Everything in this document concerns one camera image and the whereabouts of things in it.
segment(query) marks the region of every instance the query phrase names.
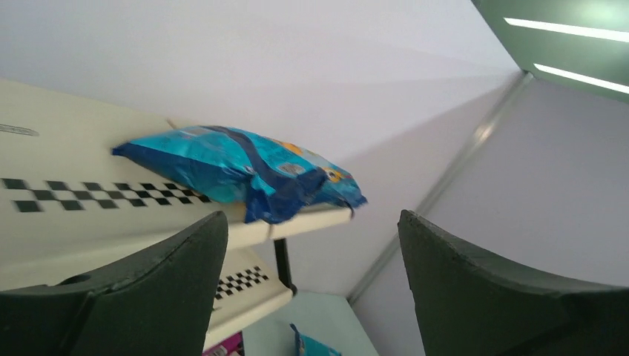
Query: black post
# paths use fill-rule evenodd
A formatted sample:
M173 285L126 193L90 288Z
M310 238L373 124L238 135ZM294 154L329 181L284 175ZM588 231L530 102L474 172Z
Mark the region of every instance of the black post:
M280 282L286 286L286 288L293 291L293 296L297 294L297 287L293 284L291 276L291 263L289 262L289 248L286 245L286 239L279 239L273 241L275 247L275 262L277 263L277 275L280 277Z

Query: white wall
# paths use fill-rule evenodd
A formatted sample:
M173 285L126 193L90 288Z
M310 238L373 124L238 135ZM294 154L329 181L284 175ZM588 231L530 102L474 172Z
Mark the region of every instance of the white wall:
M629 286L628 138L629 105L535 81L427 218L525 265ZM355 311L381 355L422 355L414 307L397 254Z
M370 205L290 242L299 287L337 294L517 71L467 0L6 0L0 24L8 79L257 131L347 167Z

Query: green ceiling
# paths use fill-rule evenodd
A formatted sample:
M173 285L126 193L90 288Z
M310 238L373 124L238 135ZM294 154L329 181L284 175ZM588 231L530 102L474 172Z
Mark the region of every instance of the green ceiling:
M629 94L541 72L546 65L629 86L629 43L511 26L524 19L629 32L629 0L472 0L516 63L536 77L629 103Z

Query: black and white checkered strip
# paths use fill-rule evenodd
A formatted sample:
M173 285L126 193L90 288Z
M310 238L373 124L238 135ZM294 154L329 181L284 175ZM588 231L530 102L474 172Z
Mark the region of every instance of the black and white checkered strip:
M172 182L73 183L53 180L27 182L14 178L0 180L5 189L23 192L19 198L12 200L16 210L22 213L44 211L51 203L65 211L83 211L88 207L118 209L142 208L153 204L168 206L211 202L205 195Z
M247 268L245 271L221 278L218 282L216 297L214 298L221 300L239 291L261 284L266 280L269 280L269 277L262 272L260 267Z

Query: ceiling light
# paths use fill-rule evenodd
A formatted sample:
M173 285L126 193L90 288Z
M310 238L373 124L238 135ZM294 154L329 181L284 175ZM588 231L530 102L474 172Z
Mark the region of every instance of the ceiling light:
M537 30L567 33L570 35L577 35L577 36L583 36L583 37L593 37L595 39L609 39L611 41L629 42L629 32L601 30L599 28L590 28L590 27L570 26L568 24L553 24L550 22L509 19L506 17L504 18L504 20L512 26L535 28Z
M595 85L601 88L607 88L621 93L629 94L629 87L627 85L616 84L601 79L592 78L591 76L583 76L581 74L568 72L567 70L561 70L545 65L534 64L535 67L542 72L554 74L556 76L563 76L564 78L573 79L579 82Z

